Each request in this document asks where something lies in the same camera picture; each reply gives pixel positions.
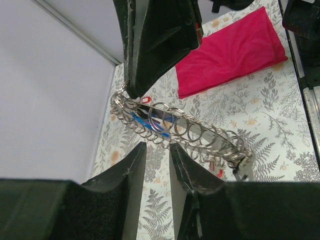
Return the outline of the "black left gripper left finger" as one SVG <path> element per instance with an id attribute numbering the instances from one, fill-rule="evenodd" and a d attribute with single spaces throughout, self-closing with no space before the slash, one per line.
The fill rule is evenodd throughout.
<path id="1" fill-rule="evenodd" d="M 83 184 L 71 180 L 0 181 L 3 240 L 134 240 L 147 145 Z"/>

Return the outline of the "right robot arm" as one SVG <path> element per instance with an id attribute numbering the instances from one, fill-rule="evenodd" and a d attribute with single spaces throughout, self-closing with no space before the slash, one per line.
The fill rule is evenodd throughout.
<path id="1" fill-rule="evenodd" d="M 253 0 L 210 0 L 234 11 Z M 203 40 L 198 0 L 113 0 L 124 54 L 124 89 L 142 97 L 170 68 Z M 307 40 L 320 39 L 320 1 L 289 0 L 282 26 Z"/>

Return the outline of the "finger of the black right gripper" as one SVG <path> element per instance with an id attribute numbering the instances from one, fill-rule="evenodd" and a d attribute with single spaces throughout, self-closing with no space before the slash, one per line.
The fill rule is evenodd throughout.
<path id="1" fill-rule="evenodd" d="M 123 45 L 124 78 L 131 88 L 138 86 L 139 62 L 139 0 L 115 0 L 113 2 L 120 27 Z"/>
<path id="2" fill-rule="evenodd" d="M 196 0 L 134 1 L 133 46 L 128 94 L 142 97 L 168 70 L 202 43 Z"/>

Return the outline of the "blue key tag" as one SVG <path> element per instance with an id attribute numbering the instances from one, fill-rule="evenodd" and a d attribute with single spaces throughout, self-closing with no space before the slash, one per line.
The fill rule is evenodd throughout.
<path id="1" fill-rule="evenodd" d="M 147 129 L 159 133 L 161 136 L 165 138 L 170 138 L 171 135 L 169 132 L 165 131 L 165 129 L 161 126 L 161 122 L 156 119 L 156 115 L 152 114 L 151 119 L 152 122 L 149 119 L 148 111 L 145 109 L 138 108 L 135 112 L 131 112 L 131 116 L 134 120 L 136 120 L 138 123 L 140 123 L 142 126 L 146 127 Z"/>

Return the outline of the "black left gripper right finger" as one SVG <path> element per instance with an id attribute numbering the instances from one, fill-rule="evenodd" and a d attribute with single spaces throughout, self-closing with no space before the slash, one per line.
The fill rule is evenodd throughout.
<path id="1" fill-rule="evenodd" d="M 316 182 L 223 181 L 177 143 L 169 147 L 177 240 L 317 240 Z"/>

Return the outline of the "large silver keyring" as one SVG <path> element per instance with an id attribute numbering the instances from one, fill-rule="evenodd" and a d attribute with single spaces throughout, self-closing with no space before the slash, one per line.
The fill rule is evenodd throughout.
<path id="1" fill-rule="evenodd" d="M 163 102 L 143 104 L 140 98 L 131 99 L 124 83 L 115 91 L 110 99 L 111 113 L 123 124 L 140 137 L 161 145 L 167 149 L 171 144 L 180 144 L 189 149 L 195 160 L 201 162 L 224 163 L 230 169 L 237 181 L 253 181 L 253 165 L 255 154 L 246 146 L 245 140 L 232 130 L 226 130 L 213 124 L 198 120 L 178 107 L 169 106 Z M 161 122 L 166 138 L 154 132 L 133 119 L 131 113 L 137 109 L 148 111 L 148 119 L 154 126 L 152 114 Z"/>

